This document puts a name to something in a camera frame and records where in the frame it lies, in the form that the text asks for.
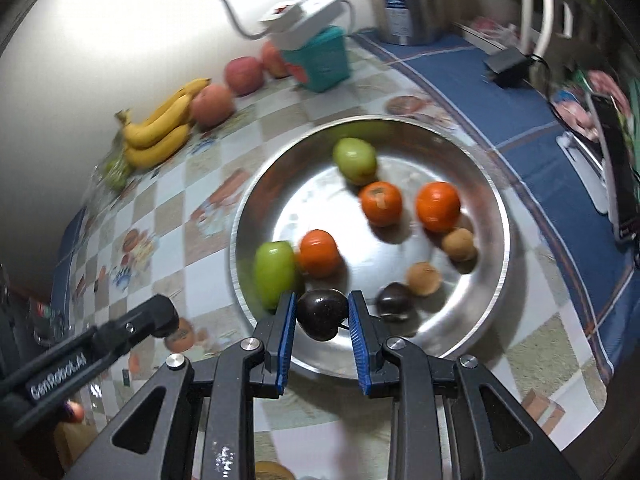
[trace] metal plate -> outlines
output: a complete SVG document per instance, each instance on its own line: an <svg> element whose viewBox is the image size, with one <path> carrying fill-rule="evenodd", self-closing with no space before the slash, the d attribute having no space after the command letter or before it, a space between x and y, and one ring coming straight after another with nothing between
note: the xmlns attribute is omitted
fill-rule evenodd
<svg viewBox="0 0 640 480"><path fill-rule="evenodd" d="M334 144L343 137L359 137L377 150L379 179L402 191L399 226L370 227L358 190L345 183L332 161ZM415 217L415 196L433 180L458 189L459 225L474 232L479 250L471 266L454 266L438 247L438 237ZM509 222L489 174L453 137L413 120L363 116L320 126L265 163L244 192L229 245L235 295L252 325L263 314L252 277L255 251L269 240L288 240L296 247L311 229L331 233L346 264L332 278L307 281L307 290L362 290L372 314L380 288L403 282L411 264L426 260L440 270L440 290L415 302L412 319L389 325L393 334L406 336L425 352L456 357L491 321L509 262ZM317 342L296 330L292 366L307 375L355 379L348 331L340 329L331 341Z"/></svg>

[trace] red apple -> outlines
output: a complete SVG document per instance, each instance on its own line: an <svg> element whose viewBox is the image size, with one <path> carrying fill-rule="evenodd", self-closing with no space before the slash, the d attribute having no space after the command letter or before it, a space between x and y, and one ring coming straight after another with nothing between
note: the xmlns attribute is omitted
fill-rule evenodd
<svg viewBox="0 0 640 480"><path fill-rule="evenodd" d="M280 55L280 51L271 43L267 41L260 51L262 56L262 64L274 78L282 79L289 75L287 67L284 64L284 60Z"/></svg>
<svg viewBox="0 0 640 480"><path fill-rule="evenodd" d="M191 101L191 117L204 128L217 126L235 111L233 94L224 85L209 85Z"/></svg>
<svg viewBox="0 0 640 480"><path fill-rule="evenodd" d="M238 96L255 92L264 85L262 64L255 57L239 57L225 66L225 82Z"/></svg>

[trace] black power adapter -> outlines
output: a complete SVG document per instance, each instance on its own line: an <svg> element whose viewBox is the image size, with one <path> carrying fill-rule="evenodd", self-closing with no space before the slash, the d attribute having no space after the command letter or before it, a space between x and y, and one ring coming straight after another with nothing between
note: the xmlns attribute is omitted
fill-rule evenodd
<svg viewBox="0 0 640 480"><path fill-rule="evenodd" d="M519 83L529 75L529 67L536 59L525 56L514 46L492 54L485 61L485 77L488 81L496 83L500 88L510 88Z"/></svg>

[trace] tangerine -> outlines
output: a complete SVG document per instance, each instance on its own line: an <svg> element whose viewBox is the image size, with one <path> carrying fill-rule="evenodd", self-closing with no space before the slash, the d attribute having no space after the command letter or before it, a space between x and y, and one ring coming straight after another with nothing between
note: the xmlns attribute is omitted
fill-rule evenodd
<svg viewBox="0 0 640 480"><path fill-rule="evenodd" d="M435 233L453 229L460 216L460 197L449 182L430 182L418 192L415 212L422 225Z"/></svg>
<svg viewBox="0 0 640 480"><path fill-rule="evenodd" d="M314 278L326 278L333 274L342 261L334 237L320 229L304 235L298 249L300 267Z"/></svg>
<svg viewBox="0 0 640 480"><path fill-rule="evenodd" d="M393 184L374 182L359 193L362 212L375 227L397 224L402 216L402 194Z"/></svg>

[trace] white wall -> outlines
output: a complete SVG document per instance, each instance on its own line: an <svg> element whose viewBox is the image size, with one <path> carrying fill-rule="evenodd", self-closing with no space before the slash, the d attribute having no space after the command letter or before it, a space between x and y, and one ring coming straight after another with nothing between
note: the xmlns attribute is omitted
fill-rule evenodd
<svg viewBox="0 0 640 480"><path fill-rule="evenodd" d="M246 28L281 0L231 0ZM373 24L351 0L356 26ZM218 0L39 0L0 57L0 260L48 294L56 250L116 133L185 81L256 54Z"/></svg>

